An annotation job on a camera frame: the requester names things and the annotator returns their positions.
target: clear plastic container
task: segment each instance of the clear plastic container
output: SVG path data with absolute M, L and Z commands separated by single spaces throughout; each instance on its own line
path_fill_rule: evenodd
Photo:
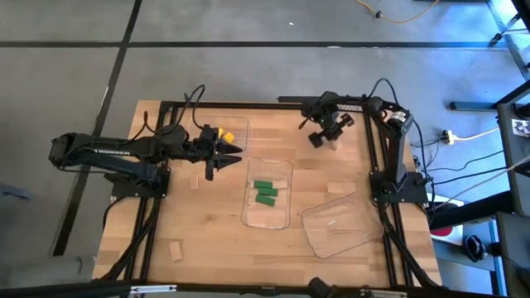
M 248 140 L 250 140 L 250 126 L 248 125 L 248 119 L 245 117 L 231 117 L 231 116 L 208 116 L 208 115 L 195 115 L 195 120 L 199 125 L 209 124 L 211 127 L 221 127 L 224 133 L 231 132 L 234 136 L 235 145 L 243 151 L 247 150 Z M 198 137 L 200 135 L 200 129 L 190 119 L 188 123 L 188 133 L 190 139 Z
M 292 163 L 289 161 L 252 158 L 248 161 L 247 184 L 241 220 L 249 227 L 282 229 L 289 226 L 291 209 Z M 256 202 L 255 180 L 271 181 L 278 186 L 274 206 Z
M 320 258 L 383 236 L 383 225 L 375 208 L 360 193 L 305 209 L 301 222 L 313 252 Z

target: wooden tabletop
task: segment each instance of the wooden tabletop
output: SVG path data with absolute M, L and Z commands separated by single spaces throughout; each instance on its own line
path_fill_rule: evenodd
M 138 102 L 130 137 L 142 126 L 144 110 L 150 115 L 149 123 L 155 127 L 159 106 L 159 101 Z M 196 137 L 190 128 L 188 112 L 181 125 Z M 370 156 L 361 113 L 351 113 L 356 124 L 344 130 L 340 138 L 343 146 L 337 151 L 329 144 L 318 149 L 311 145 L 307 136 L 318 127 L 307 123 L 298 130 L 302 117 L 297 110 L 198 108 L 196 114 L 199 122 L 207 116 L 208 119 L 224 117 L 223 121 L 234 118 L 236 123 L 248 122 L 248 147 L 241 154 L 241 162 L 215 172 L 213 181 L 204 178 L 204 162 L 170 161 L 171 184 L 168 196 L 161 203 L 149 281 L 306 286 L 318 276 L 337 286 L 389 286 L 381 238 L 323 259 L 315 256 L 301 225 L 301 213 L 305 209 L 351 193 L 355 193 L 357 199 L 369 199 Z M 241 137 L 244 129 L 236 127 L 240 124 L 226 125 L 230 127 L 227 129 L 234 130 L 236 145 L 247 145 L 245 137 Z M 375 138 L 380 152 L 377 136 Z M 288 228 L 252 228 L 243 224 L 248 162 L 252 158 L 292 164 Z M 408 148 L 404 161 L 412 170 Z M 192 190 L 190 177 L 196 174 L 199 188 Z M 138 201 L 125 199 L 109 212 L 94 277 L 106 273 L 129 244 Z M 400 207 L 409 250 L 429 277 L 441 282 L 425 214 L 414 204 L 400 204 Z M 179 261 L 173 261 L 171 256 L 171 246 L 175 243 L 181 247 Z M 140 271 L 142 251 L 140 247 L 134 270 L 136 276 Z M 395 247 L 393 256 L 397 278 L 403 284 Z

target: green block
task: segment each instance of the green block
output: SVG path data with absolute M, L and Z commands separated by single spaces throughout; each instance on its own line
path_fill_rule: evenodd
M 255 180 L 254 181 L 254 188 L 272 188 L 272 182 L 271 181 Z
M 278 190 L 277 189 L 258 188 L 258 195 L 278 196 Z
M 256 195 L 256 202 L 273 207 L 276 200 L 266 195 Z

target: black floor stripe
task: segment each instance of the black floor stripe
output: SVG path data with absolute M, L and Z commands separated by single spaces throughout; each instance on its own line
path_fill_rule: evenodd
M 0 41 L 0 48 L 123 48 L 123 41 Z M 417 48 L 417 49 L 506 49 L 506 42 L 492 45 L 487 41 L 132 41 L 127 48 L 190 47 L 338 47 L 338 48 Z
M 428 49 L 503 49 L 499 42 L 491 46 L 489 42 L 409 42 L 409 41 L 133 41 L 129 48 L 186 48 L 186 47 L 338 47 L 338 48 L 428 48 Z
M 92 130 L 92 135 L 95 137 L 101 136 L 103 131 L 103 126 L 105 124 L 105 119 L 107 118 L 108 109 L 110 108 L 110 103 L 114 95 L 114 90 L 116 89 L 116 84 L 118 82 L 119 74 L 122 70 L 123 62 L 125 60 L 125 54 L 127 53 L 127 45 L 131 40 L 131 35 L 133 34 L 134 25 L 138 18 L 138 13 L 140 12 L 140 6 L 142 5 L 142 0 L 136 0 L 134 6 L 132 7 L 131 16 L 127 24 L 127 29 L 123 35 L 123 40 L 120 44 L 118 55 L 114 62 L 114 67 L 110 78 L 108 80 L 107 91 L 105 92 L 103 102 L 101 103 L 101 108 L 99 109 L 98 117 L 96 118 L 94 129 Z M 87 171 L 88 166 L 82 166 L 82 171 Z M 68 244 L 68 239 L 74 227 L 75 217 L 77 211 L 79 210 L 80 202 L 83 197 L 84 188 L 88 179 L 87 173 L 79 173 L 75 184 L 73 186 L 71 195 L 68 199 L 68 207 L 66 210 L 65 218 L 60 229 L 59 236 L 55 243 L 55 248 L 53 251 L 53 256 L 62 256 L 65 253 L 66 246 Z
M 109 48 L 120 47 L 121 41 L 0 41 L 0 48 Z

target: power plug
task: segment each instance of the power plug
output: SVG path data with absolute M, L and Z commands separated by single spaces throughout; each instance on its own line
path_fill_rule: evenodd
M 451 131 L 451 130 L 445 130 L 441 133 L 440 140 L 444 142 L 447 145 L 453 145 L 455 144 L 455 141 L 459 138 Z

